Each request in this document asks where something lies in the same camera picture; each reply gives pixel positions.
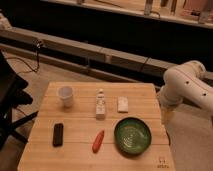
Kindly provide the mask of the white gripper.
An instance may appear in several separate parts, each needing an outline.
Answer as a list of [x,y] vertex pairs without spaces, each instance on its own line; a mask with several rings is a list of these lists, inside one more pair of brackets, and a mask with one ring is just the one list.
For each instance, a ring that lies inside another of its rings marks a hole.
[[177,107],[183,101],[183,98],[178,95],[173,89],[164,85],[160,88],[157,93],[157,99],[161,106],[164,106],[161,109],[161,122],[166,125],[173,117],[172,107]]

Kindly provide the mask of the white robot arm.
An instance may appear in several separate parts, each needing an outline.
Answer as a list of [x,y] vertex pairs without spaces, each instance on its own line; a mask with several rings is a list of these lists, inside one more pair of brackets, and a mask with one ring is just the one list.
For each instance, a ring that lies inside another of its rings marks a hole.
[[173,110],[186,98],[213,115],[213,87],[203,81],[205,66],[196,60],[168,68],[164,85],[157,93],[161,108],[161,123],[167,124]]

